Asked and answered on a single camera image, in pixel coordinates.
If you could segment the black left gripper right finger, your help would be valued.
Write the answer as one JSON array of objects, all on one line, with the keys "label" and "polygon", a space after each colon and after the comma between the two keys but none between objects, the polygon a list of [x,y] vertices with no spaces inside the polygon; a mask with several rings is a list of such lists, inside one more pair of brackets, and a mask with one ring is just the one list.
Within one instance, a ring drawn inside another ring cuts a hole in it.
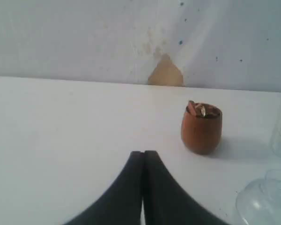
[{"label": "black left gripper right finger", "polygon": [[156,151],[144,153],[143,202],[147,225],[226,225],[189,196]]}]

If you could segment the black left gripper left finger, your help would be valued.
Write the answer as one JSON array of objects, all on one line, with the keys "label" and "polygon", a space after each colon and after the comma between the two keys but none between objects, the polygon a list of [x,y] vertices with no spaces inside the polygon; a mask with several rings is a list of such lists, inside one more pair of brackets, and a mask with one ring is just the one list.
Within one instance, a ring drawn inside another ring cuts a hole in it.
[{"label": "black left gripper left finger", "polygon": [[131,152],[111,186],[68,225],[139,225],[142,208],[144,153]]}]

